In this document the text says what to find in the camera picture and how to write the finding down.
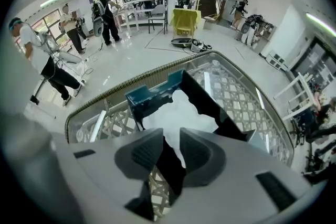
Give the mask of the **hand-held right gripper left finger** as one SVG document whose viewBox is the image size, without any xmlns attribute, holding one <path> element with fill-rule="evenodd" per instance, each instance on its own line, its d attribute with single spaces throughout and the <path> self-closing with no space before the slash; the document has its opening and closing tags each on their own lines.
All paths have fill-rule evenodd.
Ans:
<svg viewBox="0 0 336 224">
<path fill-rule="evenodd" d="M 122 137 L 114 155 L 117 167 L 128 179 L 147 180 L 163 152 L 163 129 L 149 129 Z"/>
</svg>

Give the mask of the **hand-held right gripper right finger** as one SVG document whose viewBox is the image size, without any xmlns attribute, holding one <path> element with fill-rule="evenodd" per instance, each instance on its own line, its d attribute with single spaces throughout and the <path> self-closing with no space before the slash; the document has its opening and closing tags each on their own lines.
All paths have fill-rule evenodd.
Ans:
<svg viewBox="0 0 336 224">
<path fill-rule="evenodd" d="M 186 169 L 184 188 L 207 186 L 223 172 L 226 154 L 217 144 L 219 138 L 214 133 L 180 129 L 180 151 Z"/>
</svg>

